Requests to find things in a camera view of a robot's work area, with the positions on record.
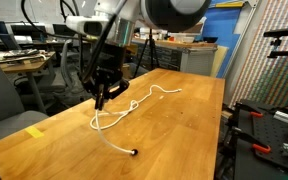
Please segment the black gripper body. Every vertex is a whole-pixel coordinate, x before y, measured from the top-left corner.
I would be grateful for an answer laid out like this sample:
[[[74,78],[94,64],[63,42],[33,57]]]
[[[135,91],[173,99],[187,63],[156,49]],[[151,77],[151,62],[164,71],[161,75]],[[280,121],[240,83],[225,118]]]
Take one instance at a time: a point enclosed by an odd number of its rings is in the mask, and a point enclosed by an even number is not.
[[[126,48],[112,44],[104,44],[98,59],[95,63],[95,69],[87,81],[83,82],[83,87],[93,96],[97,95],[98,86],[104,85],[104,92],[109,87],[115,87],[123,79],[122,66],[126,54]]]

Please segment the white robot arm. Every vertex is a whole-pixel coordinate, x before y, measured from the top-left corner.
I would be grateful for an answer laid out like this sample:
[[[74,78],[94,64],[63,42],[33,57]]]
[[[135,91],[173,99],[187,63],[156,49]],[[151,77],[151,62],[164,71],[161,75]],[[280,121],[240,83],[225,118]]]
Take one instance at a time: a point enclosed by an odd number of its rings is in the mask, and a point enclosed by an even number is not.
[[[97,0],[92,16],[67,17],[69,29],[97,38],[80,76],[95,97],[95,108],[101,110],[129,86],[122,66],[138,21],[151,29],[182,32],[195,26],[210,4],[211,0]]]

